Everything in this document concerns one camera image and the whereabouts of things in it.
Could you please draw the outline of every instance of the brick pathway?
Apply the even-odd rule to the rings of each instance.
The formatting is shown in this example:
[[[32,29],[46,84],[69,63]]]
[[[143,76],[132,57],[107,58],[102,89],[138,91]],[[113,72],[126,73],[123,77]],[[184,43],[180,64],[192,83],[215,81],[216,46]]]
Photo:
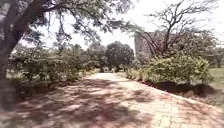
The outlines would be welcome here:
[[[96,74],[0,113],[0,128],[224,128],[218,108]]]

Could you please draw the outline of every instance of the paving brick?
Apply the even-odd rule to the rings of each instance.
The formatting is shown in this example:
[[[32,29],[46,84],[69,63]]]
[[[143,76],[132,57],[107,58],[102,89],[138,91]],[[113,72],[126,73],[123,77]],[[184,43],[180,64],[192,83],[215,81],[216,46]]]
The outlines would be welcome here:
[[[162,126],[162,127],[169,127],[170,126],[170,119],[171,119],[170,117],[164,116],[162,118],[160,126]]]
[[[202,126],[194,124],[182,124],[181,128],[202,128]]]
[[[192,123],[192,124],[200,124],[201,120],[197,116],[190,116],[190,123]]]
[[[174,123],[189,123],[190,120],[188,118],[172,117],[171,122],[174,122]]]
[[[114,128],[115,126],[116,128],[224,128],[224,119],[222,119],[223,116],[221,115],[223,112],[220,109],[145,86],[115,74],[95,74],[78,82],[77,85],[79,86],[62,88],[62,92],[67,92],[66,95],[58,93],[52,95],[52,97],[65,102],[62,110],[68,109],[69,112],[71,111],[71,113],[66,111],[65,114],[62,111],[60,112],[62,114],[58,115],[57,118],[52,116],[51,120],[54,122],[62,122],[62,119],[66,120],[64,122],[67,125],[62,124],[62,128],[83,127],[84,124],[80,122],[78,117],[85,120],[86,122],[84,123],[88,124],[90,128]],[[80,96],[74,96],[74,90],[80,90]],[[82,90],[85,90],[84,94],[86,97],[81,96]],[[146,99],[147,101],[141,102],[139,99]],[[54,107],[48,109],[52,112],[55,111]],[[22,110],[22,113],[30,113],[32,115],[31,111],[21,108],[21,106],[18,106],[16,110],[15,114],[11,114],[7,118],[4,116],[5,114],[0,113],[0,122],[8,118],[17,119],[20,117],[22,119],[23,115],[18,114],[19,110]],[[44,109],[43,112],[34,114],[36,115],[35,118],[38,118],[38,116],[44,117],[42,113],[46,113]],[[97,123],[95,116],[102,117],[101,122],[98,121]],[[32,120],[28,117],[26,121],[20,121],[18,118],[18,122],[27,123],[21,127],[37,128],[42,126],[35,126],[37,124],[30,123]]]
[[[170,128],[181,128],[181,123],[171,123]]]

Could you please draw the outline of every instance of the foliage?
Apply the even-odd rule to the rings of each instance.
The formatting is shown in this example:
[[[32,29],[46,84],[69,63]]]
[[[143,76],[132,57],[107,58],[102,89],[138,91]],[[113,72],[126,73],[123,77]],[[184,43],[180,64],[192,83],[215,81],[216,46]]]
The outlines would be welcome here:
[[[173,51],[174,46],[182,44],[186,35],[193,37],[204,33],[200,25],[198,25],[198,22],[203,20],[196,16],[210,12],[215,8],[216,2],[217,0],[181,0],[166,5],[166,8],[161,11],[147,15],[158,28],[156,31],[146,32],[144,28],[137,25],[133,26],[133,28],[137,29],[136,34],[146,42],[152,56],[158,54],[170,56],[174,54],[173,52],[176,53],[176,51]]]
[[[107,46],[106,57],[110,68],[116,67],[119,70],[122,65],[126,69],[134,60],[134,51],[130,46],[116,41]]]
[[[152,81],[206,82],[209,64],[201,57],[176,55],[170,58],[155,58],[150,62],[147,73]]]
[[[93,68],[100,68],[100,72],[103,72],[103,67],[107,66],[106,48],[100,43],[92,43],[86,52],[89,55],[89,64]]]
[[[60,44],[56,45],[61,49],[66,43],[64,39],[70,37],[64,28],[64,17],[73,18],[71,27],[75,34],[83,35],[86,41],[96,42],[100,40],[96,30],[112,32],[126,28],[126,23],[112,15],[127,12],[130,5],[130,0],[1,0],[0,79],[6,78],[8,57],[18,42],[26,39],[41,44],[40,26],[48,32],[52,30],[52,17],[60,25],[57,35],[65,35],[57,36]]]
[[[85,69],[84,51],[70,45],[58,54],[57,50],[21,47],[12,55],[11,71],[32,80],[76,80]]]

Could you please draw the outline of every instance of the leafy tree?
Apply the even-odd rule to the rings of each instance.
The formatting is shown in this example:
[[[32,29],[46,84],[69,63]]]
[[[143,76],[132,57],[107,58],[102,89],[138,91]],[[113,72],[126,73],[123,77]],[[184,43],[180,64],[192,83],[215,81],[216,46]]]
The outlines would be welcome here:
[[[209,77],[208,69],[209,63],[207,60],[201,57],[179,54],[165,59],[152,59],[145,71],[154,82],[190,83],[192,80],[202,80],[203,83],[206,83]]]
[[[121,65],[126,69],[132,63],[134,52],[130,46],[116,41],[107,46],[106,57],[109,67],[116,67],[117,71],[119,71]]]
[[[93,67],[100,68],[100,72],[103,72],[103,67],[107,66],[105,52],[106,48],[100,43],[92,43],[87,49],[90,63],[92,63]]]
[[[173,46],[182,42],[186,34],[200,32],[200,28],[195,26],[200,19],[195,15],[211,11],[215,8],[216,1],[180,0],[162,11],[148,15],[149,18],[156,19],[159,26],[157,31],[148,33],[139,27],[135,29],[137,28],[140,36],[147,41],[152,54],[170,56],[173,54]]]
[[[185,32],[179,43],[173,46],[174,53],[183,52],[185,55],[201,56],[210,55],[217,43],[217,39],[210,31]]]
[[[74,17],[74,32],[87,40],[99,37],[94,28],[107,32],[122,24],[110,16],[125,13],[129,0],[1,0],[0,1],[0,79],[5,79],[8,58],[17,43],[33,37],[38,26],[50,25],[54,14],[63,29],[63,17]]]

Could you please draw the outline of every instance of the white sky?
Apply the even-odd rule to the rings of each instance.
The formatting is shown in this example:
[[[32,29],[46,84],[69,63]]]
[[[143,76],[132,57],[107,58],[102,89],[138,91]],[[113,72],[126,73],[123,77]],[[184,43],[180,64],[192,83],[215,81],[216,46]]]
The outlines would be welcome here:
[[[121,17],[124,17],[126,20],[130,20],[140,26],[146,27],[146,28],[152,28],[153,25],[149,23],[149,19],[147,19],[144,15],[150,14],[155,11],[160,11],[164,9],[166,6],[165,4],[169,3],[176,3],[178,0],[139,0],[135,3],[135,7],[131,9],[127,14],[122,15]],[[212,14],[202,15],[200,17],[210,19],[209,21],[204,22],[204,27],[206,29],[212,30],[214,32],[214,35],[220,40],[224,41],[224,0],[219,0],[218,2],[218,8],[213,11]],[[71,18],[66,18],[67,25],[66,30],[70,33],[72,33],[72,27],[69,25],[69,23],[72,23]],[[51,27],[52,34],[54,34],[57,29],[57,23],[52,23],[53,27]],[[113,34],[111,33],[100,33],[102,44],[107,45],[109,43],[112,43],[116,40],[121,41],[121,43],[129,44],[134,49],[134,39],[131,35],[127,35],[125,33],[121,33],[119,31],[115,31]],[[86,48],[85,41],[83,40],[83,37],[80,37],[78,35],[72,34],[72,41],[71,43],[78,43],[83,48]],[[47,45],[52,45],[55,39],[47,39],[46,42]]]

